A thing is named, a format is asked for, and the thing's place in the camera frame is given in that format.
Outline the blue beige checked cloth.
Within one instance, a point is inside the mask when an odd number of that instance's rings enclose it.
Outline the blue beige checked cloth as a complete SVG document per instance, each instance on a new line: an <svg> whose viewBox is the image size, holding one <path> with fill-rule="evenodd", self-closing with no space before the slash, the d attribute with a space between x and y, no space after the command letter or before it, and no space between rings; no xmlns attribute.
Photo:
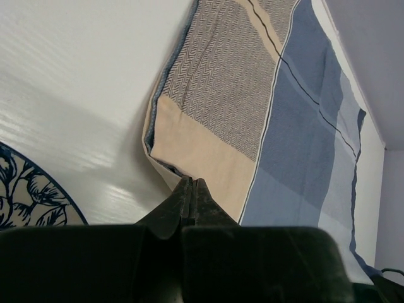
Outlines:
<svg viewBox="0 0 404 303"><path fill-rule="evenodd" d="M194 1L143 146L169 187L204 179L241 225L325 230L369 284L354 219L365 115L312 1Z"/></svg>

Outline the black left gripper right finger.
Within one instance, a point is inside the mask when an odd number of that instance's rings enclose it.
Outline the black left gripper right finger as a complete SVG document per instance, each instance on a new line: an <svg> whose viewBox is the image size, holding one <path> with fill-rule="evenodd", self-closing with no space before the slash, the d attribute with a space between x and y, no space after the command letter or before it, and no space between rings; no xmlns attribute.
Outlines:
<svg viewBox="0 0 404 303"><path fill-rule="evenodd" d="M224 224L204 180L193 182L194 225L182 230L185 302L353 302L335 241L312 227Z"/></svg>

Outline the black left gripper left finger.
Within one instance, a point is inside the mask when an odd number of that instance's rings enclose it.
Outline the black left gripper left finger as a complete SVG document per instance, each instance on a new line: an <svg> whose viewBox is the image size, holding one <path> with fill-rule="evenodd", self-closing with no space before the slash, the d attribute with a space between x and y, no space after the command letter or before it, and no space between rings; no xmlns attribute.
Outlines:
<svg viewBox="0 0 404 303"><path fill-rule="evenodd" d="M1 302L133 302L143 244L172 237L192 183L182 178L137 224L2 231Z"/></svg>

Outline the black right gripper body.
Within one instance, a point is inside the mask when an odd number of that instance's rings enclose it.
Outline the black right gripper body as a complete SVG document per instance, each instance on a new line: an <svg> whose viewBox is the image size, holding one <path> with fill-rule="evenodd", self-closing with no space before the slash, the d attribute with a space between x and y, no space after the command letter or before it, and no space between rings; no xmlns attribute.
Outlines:
<svg viewBox="0 0 404 303"><path fill-rule="evenodd" d="M380 275L371 277L372 285L354 283L353 291L355 302L365 303L403 303L403 285L391 281L383 276L386 272L399 273L403 271L392 268L384 268Z"/></svg>

